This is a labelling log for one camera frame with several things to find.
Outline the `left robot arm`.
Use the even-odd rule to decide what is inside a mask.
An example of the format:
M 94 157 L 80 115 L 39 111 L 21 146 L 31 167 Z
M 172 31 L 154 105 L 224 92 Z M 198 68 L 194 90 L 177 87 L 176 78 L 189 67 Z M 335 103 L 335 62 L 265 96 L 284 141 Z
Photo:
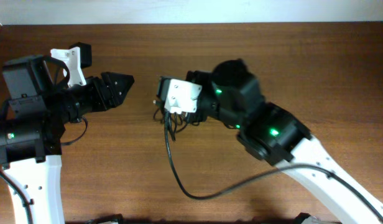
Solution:
M 48 55 L 10 60 L 2 68 L 11 96 L 0 109 L 0 177 L 9 187 L 16 223 L 65 221 L 60 193 L 65 125 L 122 105 L 134 84 L 131 75 L 104 72 L 70 85 L 71 76 L 59 80 L 49 64 L 68 70 Z

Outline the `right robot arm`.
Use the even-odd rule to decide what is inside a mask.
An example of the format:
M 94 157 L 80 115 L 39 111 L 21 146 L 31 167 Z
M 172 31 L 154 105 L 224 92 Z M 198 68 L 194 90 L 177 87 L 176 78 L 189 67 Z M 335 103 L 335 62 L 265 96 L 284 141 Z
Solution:
M 246 151 L 288 175 L 314 195 L 341 223 L 383 223 L 383 203 L 354 180 L 292 113 L 265 100 L 259 81 L 241 59 L 212 72 L 189 71 L 201 85 L 200 116 L 238 129 Z

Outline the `right arm base clamp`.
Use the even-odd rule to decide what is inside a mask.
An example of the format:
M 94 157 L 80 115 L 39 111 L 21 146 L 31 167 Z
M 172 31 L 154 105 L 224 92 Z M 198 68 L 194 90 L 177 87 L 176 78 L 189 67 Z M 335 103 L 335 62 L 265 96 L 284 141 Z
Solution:
M 300 213 L 292 221 L 292 224 L 323 224 L 326 222 L 321 221 L 320 219 L 311 216 L 308 213 Z

